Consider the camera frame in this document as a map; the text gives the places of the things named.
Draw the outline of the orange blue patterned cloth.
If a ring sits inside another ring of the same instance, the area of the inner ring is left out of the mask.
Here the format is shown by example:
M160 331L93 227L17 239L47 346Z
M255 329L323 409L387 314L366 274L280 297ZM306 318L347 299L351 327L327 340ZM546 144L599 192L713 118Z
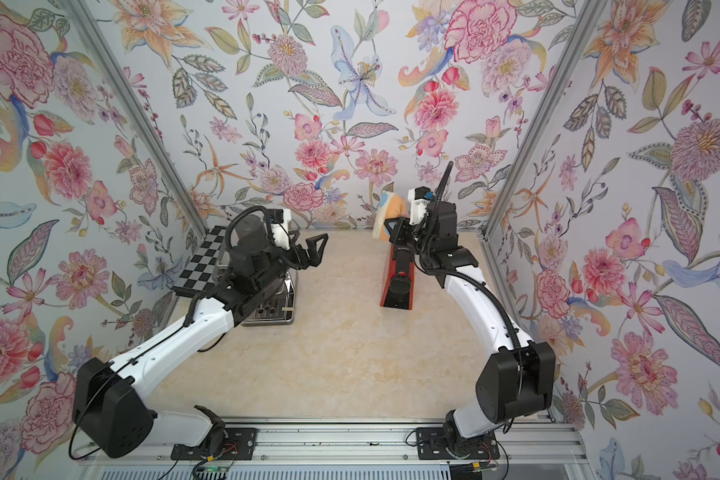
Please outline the orange blue patterned cloth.
M385 227L389 219L408 218L409 210L405 199L393 192L383 191L373 225L374 239L388 241L390 234Z

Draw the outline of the red capsule coffee machine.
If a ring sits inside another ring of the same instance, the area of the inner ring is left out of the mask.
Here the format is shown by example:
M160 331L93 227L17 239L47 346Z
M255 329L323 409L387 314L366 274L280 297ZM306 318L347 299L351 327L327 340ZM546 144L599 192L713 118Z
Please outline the red capsule coffee machine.
M406 246L391 244L382 284L382 307L413 309L415 271L412 251Z

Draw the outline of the silver grey coffee machine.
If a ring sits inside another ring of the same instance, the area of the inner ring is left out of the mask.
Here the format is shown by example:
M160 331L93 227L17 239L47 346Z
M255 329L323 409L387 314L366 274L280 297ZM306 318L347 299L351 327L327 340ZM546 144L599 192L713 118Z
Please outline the silver grey coffee machine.
M221 284L214 298L232 314L235 326L289 325L295 317L297 280L297 272L289 269L254 293L229 280Z

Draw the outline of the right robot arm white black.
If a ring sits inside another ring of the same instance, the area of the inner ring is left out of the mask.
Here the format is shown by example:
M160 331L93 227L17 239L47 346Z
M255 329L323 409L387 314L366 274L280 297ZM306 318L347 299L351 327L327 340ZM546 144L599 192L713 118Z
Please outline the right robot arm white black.
M374 237L390 242L381 304L413 307L416 273L433 277L462 309L487 355L470 402L448 412L439 428L418 428L420 459L496 460L502 453L496 433L515 419L548 409L553 400L557 358L511 318L473 253L459 242L457 212L444 199L450 175L436 189L417 187L406 198L383 193Z

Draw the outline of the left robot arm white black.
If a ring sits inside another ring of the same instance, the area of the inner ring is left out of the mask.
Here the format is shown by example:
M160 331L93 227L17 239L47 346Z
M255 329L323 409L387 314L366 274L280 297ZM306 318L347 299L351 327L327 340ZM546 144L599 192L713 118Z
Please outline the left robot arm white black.
M202 405L190 412L159 410L147 399L185 360L256 313L290 273L321 264L327 235L299 244L289 222L289 210L263 206L231 220L219 249L220 276L192 298L182 319L107 362L93 358L78 370L73 431L110 458L162 444L186 447L204 460L220 456L228 437L218 415Z

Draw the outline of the black white chessboard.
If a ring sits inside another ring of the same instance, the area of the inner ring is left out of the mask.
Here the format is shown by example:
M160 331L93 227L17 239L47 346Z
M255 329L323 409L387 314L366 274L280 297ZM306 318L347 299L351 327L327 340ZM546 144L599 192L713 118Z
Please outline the black white chessboard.
M213 227L181 271L172 290L178 296L190 298L215 283L219 252L223 246L225 229Z

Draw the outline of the aluminium rail frame front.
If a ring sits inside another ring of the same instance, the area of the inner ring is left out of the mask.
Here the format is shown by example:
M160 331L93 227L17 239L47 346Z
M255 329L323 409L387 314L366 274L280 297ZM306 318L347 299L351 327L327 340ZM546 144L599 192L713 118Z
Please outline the aluminium rail frame front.
M256 434L237 441L238 459L264 464L416 463L431 447L419 430L441 430L444 417L464 406L469 393L461 385L408 388L377 386L235 386L166 381L144 404L158 413L197 413L201 407L233 430ZM540 413L515 421L508 434L488 441L479 457L491 463L488 478L595 479L598 464L585 457L572 427Z

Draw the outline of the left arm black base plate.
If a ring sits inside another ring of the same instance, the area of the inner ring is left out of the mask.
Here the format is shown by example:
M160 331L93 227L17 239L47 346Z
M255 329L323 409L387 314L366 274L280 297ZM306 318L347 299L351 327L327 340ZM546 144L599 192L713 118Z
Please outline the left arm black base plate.
M200 446L174 445L171 460L249 461L253 458L259 430L227 427L217 439Z

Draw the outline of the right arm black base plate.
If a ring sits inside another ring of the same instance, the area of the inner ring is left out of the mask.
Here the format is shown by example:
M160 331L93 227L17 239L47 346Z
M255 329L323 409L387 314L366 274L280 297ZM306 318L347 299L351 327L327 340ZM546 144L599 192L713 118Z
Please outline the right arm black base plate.
M500 460L502 454L492 432L462 438L457 432L446 432L440 427L419 427L405 439L405 443L416 450L419 460Z

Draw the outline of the right aluminium corner post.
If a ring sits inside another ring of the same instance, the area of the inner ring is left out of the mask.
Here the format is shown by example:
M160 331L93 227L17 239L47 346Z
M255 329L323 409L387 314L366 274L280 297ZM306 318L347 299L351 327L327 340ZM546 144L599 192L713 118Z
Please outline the right aluminium corner post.
M496 206L485 224L482 232L484 241L488 241L500 230L501 218L509 207L513 192L522 179L524 170L530 164L532 154L548 128L556 107L564 96L571 75L604 8L605 6L599 1L583 3L582 11L572 25L571 37L566 42L556 64L556 73L552 76L537 111L530 119L527 134L511 164L509 175L504 181Z

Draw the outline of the aluminium corner post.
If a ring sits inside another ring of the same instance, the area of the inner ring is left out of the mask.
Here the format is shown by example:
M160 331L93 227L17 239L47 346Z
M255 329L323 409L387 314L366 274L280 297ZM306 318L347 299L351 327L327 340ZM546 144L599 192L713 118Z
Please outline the aluminium corner post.
M605 6L599 1L583 3L582 11L572 25L571 37L566 42L556 64L556 73L552 76L537 111L530 119L527 134L511 164L509 175L504 181L496 206L485 224L482 232L484 241L488 241L500 230L501 218L509 207L513 192L522 179L524 170L530 164L532 154L548 128L556 107L564 96L571 75L604 8Z
M129 122L153 154L158 169L172 189L175 199L185 215L185 219L195 230L206 233L209 230L207 222L199 214L199 210L191 199L188 190L183 185L163 142L146 116L137 93L130 86L121 65L115 58L100 28L96 25L91 11L84 1L61 0L60 4L72 25L79 30L79 35L85 46L92 51L91 55L102 69L103 76L111 84L124 104L124 110L129 117Z

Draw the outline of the left aluminium corner post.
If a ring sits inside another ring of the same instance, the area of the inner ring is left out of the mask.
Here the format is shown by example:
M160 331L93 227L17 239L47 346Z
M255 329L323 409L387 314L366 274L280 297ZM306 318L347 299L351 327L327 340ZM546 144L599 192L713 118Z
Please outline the left aluminium corner post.
M91 55L102 69L103 76L111 84L124 104L124 110L129 117L129 122L153 154L158 169L172 189L175 199L185 215L185 219L195 230L206 233L209 230L207 222L199 214L199 210L191 199L188 190L183 185L163 142L146 116L137 93L130 86L121 65L115 58L100 28L96 25L91 11L84 1L61 0L60 4L72 25L79 30L79 35L85 46L92 51Z

